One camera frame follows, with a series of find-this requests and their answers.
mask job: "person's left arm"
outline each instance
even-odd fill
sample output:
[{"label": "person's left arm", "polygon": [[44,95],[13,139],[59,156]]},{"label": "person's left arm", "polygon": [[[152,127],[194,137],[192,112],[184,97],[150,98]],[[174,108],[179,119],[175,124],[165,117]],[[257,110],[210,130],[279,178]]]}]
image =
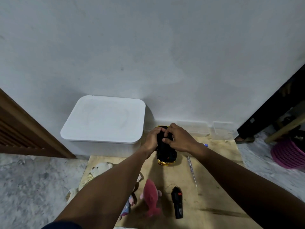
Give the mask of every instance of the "person's left arm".
[{"label": "person's left arm", "polygon": [[130,157],[94,178],[72,199],[55,221],[71,221],[82,228],[113,229],[135,187],[144,161],[157,147],[156,127]]}]

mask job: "plywood tabletop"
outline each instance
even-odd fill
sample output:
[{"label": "plywood tabletop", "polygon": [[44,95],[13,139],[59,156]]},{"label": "plywood tabletop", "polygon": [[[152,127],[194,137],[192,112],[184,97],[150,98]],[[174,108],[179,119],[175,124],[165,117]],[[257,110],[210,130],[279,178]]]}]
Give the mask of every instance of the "plywood tabletop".
[{"label": "plywood tabletop", "polygon": [[[226,158],[243,165],[240,153],[234,141],[212,140],[208,137],[194,137],[198,142],[209,145],[209,148]],[[137,204],[131,208],[129,215],[116,223],[117,227],[132,228],[261,228],[255,223],[221,188],[211,174],[193,157],[191,157],[198,188],[196,188],[187,161],[187,153],[179,153],[177,161],[170,166],[157,164],[156,152],[148,158],[141,169],[144,177],[135,191]],[[91,156],[81,182],[86,181],[90,170],[100,162],[118,164],[125,158]],[[161,190],[159,207],[162,215],[147,219],[144,217],[148,207],[140,194],[145,182],[151,179],[157,189]],[[175,219],[171,190],[176,184],[183,193],[183,219]]]}]

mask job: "black pants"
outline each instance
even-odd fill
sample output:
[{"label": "black pants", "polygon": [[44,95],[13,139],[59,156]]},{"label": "black pants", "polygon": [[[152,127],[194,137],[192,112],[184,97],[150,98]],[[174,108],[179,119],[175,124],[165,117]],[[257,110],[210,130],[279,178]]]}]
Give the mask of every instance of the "black pants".
[{"label": "black pants", "polygon": [[276,92],[237,130],[242,139],[252,137],[272,124],[289,109],[304,99],[304,78],[294,80],[291,93],[282,96]]}]

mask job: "brown door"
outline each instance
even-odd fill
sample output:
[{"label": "brown door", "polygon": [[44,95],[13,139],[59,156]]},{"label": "brown door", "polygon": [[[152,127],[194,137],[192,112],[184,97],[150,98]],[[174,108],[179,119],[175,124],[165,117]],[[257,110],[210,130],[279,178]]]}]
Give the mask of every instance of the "brown door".
[{"label": "brown door", "polygon": [[0,153],[75,158],[1,89]]}]

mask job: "pink stuffed dolphin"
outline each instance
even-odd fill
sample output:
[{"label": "pink stuffed dolphin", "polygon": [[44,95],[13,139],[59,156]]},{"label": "pink stuffed dolphin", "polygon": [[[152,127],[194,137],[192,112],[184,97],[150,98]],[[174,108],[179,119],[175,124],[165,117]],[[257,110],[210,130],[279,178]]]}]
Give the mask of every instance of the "pink stuffed dolphin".
[{"label": "pink stuffed dolphin", "polygon": [[161,191],[157,190],[153,181],[147,179],[140,199],[144,198],[144,201],[149,207],[149,210],[146,213],[148,217],[161,213],[161,209],[156,207],[159,196],[162,196]]}]

